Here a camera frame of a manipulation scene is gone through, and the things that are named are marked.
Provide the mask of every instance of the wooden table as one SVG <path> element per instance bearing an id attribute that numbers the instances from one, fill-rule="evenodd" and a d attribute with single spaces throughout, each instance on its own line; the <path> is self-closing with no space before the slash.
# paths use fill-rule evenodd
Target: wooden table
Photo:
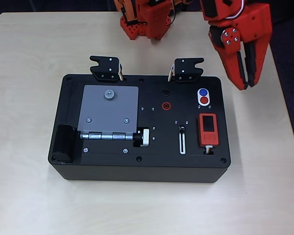
<path id="1" fill-rule="evenodd" d="M 271 50 L 259 84 L 226 78 L 201 13 L 160 41 L 130 41 L 120 13 L 0 16 L 0 235 L 294 235 L 294 136 Z M 214 184 L 67 181 L 47 161 L 62 77 L 90 55 L 124 74 L 168 74 L 204 57 L 221 78 L 232 165 Z"/>

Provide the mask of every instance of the red robot part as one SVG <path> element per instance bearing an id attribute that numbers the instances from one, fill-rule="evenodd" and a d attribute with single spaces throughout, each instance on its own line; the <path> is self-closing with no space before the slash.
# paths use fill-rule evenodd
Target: red robot part
<path id="1" fill-rule="evenodd" d="M 149 0 L 137 0 L 137 19 L 127 20 L 126 12 L 123 10 L 121 27 L 131 40 L 135 40 L 138 35 L 160 40 L 170 28 L 170 8 L 171 0 L 155 1 L 154 5 L 150 5 Z"/>
<path id="2" fill-rule="evenodd" d="M 249 6 L 243 5 L 243 7 L 244 10 L 235 19 L 228 20 L 231 16 L 227 16 L 222 21 L 208 22 L 211 25 L 209 37 L 215 50 L 219 53 L 226 74 L 240 90 L 246 89 L 248 85 L 253 87 L 258 83 L 272 34 L 268 4 L 254 3 Z M 247 80 L 240 53 L 241 41 L 244 44 L 246 55 Z"/>

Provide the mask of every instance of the small screen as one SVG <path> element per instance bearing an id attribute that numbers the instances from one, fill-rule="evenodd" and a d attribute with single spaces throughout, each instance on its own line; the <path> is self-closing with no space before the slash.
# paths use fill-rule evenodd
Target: small screen
<path id="1" fill-rule="evenodd" d="M 215 131 L 214 129 L 214 119 L 212 116 L 203 116 L 204 131 Z"/>

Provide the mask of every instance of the bolt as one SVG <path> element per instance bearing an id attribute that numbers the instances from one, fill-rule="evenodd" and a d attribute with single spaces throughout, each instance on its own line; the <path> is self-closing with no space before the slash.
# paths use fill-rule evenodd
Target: bolt
<path id="1" fill-rule="evenodd" d="M 113 99 L 114 97 L 114 91 L 112 89 L 108 89 L 104 92 L 104 97 L 106 99 Z"/>

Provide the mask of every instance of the black clip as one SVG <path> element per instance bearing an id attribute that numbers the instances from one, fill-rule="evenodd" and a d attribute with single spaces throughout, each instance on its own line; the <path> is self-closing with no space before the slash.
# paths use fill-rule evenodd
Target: black clip
<path id="1" fill-rule="evenodd" d="M 94 56 L 91 61 L 98 63 L 90 67 L 90 71 L 99 82 L 117 82 L 119 79 L 119 59 L 117 57 Z"/>
<path id="2" fill-rule="evenodd" d="M 204 62 L 204 58 L 178 58 L 174 61 L 175 80 L 177 82 L 195 82 L 204 70 L 195 65 Z"/>

